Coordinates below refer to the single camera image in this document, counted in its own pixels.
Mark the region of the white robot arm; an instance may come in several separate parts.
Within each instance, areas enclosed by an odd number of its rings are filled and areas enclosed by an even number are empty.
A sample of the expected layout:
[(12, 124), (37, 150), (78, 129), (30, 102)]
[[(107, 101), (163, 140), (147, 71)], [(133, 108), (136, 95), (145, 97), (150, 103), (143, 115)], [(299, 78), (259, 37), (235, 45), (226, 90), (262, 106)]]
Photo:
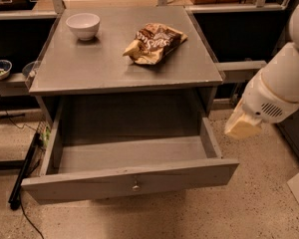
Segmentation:
[(257, 135), (264, 122), (282, 122), (299, 109), (299, 4), (290, 17), (289, 35), (291, 41), (248, 82), (225, 125), (226, 135)]

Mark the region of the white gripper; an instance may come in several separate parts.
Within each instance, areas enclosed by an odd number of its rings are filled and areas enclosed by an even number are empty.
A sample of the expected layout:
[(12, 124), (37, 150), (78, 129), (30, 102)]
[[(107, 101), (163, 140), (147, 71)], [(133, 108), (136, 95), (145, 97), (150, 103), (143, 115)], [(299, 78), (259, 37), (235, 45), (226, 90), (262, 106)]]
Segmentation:
[(244, 139), (261, 133), (263, 121), (278, 123), (299, 109), (299, 103), (282, 100), (273, 94), (258, 72), (247, 84), (242, 99), (228, 119), (224, 133)]

